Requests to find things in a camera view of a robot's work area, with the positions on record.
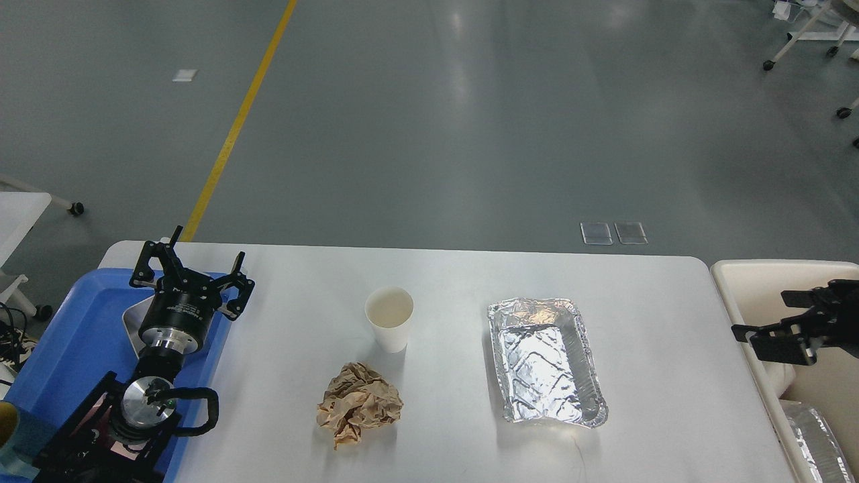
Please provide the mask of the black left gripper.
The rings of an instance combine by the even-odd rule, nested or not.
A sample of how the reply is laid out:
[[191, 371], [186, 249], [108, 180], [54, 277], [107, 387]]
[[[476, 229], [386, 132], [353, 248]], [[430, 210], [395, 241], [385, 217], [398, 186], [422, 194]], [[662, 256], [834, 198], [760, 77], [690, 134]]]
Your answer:
[[[185, 267], [174, 249], [182, 232], [183, 226], [178, 225], [167, 242], [145, 241], [142, 244], [130, 286], [154, 289], [150, 306], [138, 327], [138, 339], [144, 346], [196, 354], [205, 345], [215, 312], [218, 310], [230, 321], [237, 320], [248, 308], [256, 283], [242, 272], [246, 252], [239, 252], [231, 272], [218, 278], [209, 277], [206, 282], [202, 278], [188, 279], [190, 287], [182, 288]], [[152, 260], [160, 264], [160, 277], [156, 277]], [[218, 308], [213, 305], [213, 290], [220, 294], [230, 288], [236, 288], [236, 297]]]

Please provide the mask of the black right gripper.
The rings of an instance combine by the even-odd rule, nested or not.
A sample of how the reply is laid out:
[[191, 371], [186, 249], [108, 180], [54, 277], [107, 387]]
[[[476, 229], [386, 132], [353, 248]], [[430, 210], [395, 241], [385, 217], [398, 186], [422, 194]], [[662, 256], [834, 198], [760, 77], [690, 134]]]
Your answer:
[[813, 309], [812, 332], [798, 322], [767, 326], [733, 324], [734, 339], [746, 343], [762, 363], [812, 366], [818, 349], [856, 350], [858, 345], [858, 281], [832, 279], [810, 290], [783, 290], [786, 307]]

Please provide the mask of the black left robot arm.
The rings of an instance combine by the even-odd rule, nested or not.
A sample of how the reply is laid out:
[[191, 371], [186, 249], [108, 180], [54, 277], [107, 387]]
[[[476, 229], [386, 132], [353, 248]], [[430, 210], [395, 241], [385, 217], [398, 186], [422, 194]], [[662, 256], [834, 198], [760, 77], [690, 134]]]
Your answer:
[[34, 456], [35, 482], [162, 482], [169, 444], [217, 425], [217, 391], [181, 385], [181, 372], [205, 351], [213, 320], [235, 321], [256, 284], [242, 271], [244, 252], [218, 277], [185, 266], [175, 250], [182, 231], [142, 244], [128, 284], [152, 294], [138, 320], [123, 324], [134, 367], [95, 383]]

